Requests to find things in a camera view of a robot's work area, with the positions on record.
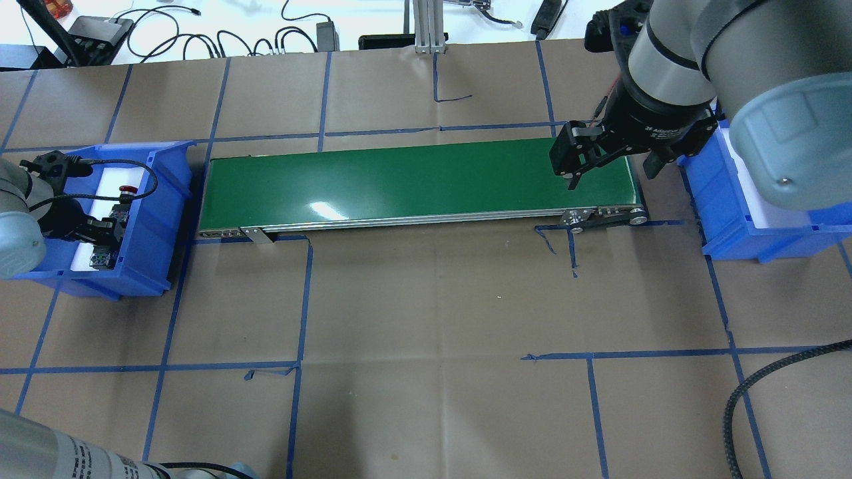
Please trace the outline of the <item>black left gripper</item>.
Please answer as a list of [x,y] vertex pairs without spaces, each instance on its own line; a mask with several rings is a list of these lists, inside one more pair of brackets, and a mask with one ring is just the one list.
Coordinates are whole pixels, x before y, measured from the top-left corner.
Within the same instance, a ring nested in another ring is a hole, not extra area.
[[124,228],[113,218],[97,220],[86,214],[79,201],[53,202],[40,219],[40,229],[46,238],[67,242],[109,245],[120,249]]

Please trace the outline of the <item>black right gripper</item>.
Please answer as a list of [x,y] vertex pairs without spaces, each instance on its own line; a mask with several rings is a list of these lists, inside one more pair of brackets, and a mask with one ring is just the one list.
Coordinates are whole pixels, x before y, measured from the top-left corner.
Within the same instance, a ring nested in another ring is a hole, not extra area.
[[647,154],[642,169],[652,180],[667,164],[699,154],[717,128],[718,118],[709,103],[666,104],[630,80],[618,80],[600,127],[566,122],[550,148],[550,163],[554,175],[562,176],[567,188],[574,190],[594,168],[621,156]]

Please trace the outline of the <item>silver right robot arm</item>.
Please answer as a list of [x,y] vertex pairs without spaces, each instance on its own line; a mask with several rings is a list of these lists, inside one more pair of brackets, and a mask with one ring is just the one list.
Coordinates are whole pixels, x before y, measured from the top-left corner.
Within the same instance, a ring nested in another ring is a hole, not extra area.
[[758,193],[788,210],[849,203],[849,1],[624,1],[595,13],[584,46],[620,76],[602,121],[567,122],[553,172],[577,188],[617,157],[647,177],[703,148],[716,122]]

